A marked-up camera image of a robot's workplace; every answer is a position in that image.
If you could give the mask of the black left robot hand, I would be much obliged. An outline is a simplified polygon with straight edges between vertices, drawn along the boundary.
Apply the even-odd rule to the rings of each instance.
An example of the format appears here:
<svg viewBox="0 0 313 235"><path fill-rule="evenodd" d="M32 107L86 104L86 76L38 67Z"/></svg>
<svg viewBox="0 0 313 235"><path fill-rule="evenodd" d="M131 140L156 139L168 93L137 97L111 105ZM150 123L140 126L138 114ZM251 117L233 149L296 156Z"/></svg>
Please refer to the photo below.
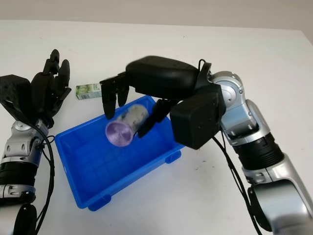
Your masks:
<svg viewBox="0 0 313 235"><path fill-rule="evenodd" d="M53 117L71 91L69 61L65 59L61 64L59 62L59 51L54 49L46 60L43 71L37 73L31 81L35 114L49 129L54 125Z"/></svg>

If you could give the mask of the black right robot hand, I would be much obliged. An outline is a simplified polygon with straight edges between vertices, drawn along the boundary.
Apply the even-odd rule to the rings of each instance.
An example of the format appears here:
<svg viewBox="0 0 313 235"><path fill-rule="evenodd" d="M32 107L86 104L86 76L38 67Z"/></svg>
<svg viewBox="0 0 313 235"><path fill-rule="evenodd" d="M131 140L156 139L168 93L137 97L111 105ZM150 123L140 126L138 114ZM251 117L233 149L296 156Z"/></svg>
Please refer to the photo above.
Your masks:
<svg viewBox="0 0 313 235"><path fill-rule="evenodd" d="M146 56L135 60L124 72L100 81L104 114L108 120L114 117L116 105L125 105L130 87L137 93L159 98L137 131L139 137L143 137L179 101L194 93L199 73L198 68L174 59Z"/></svg>

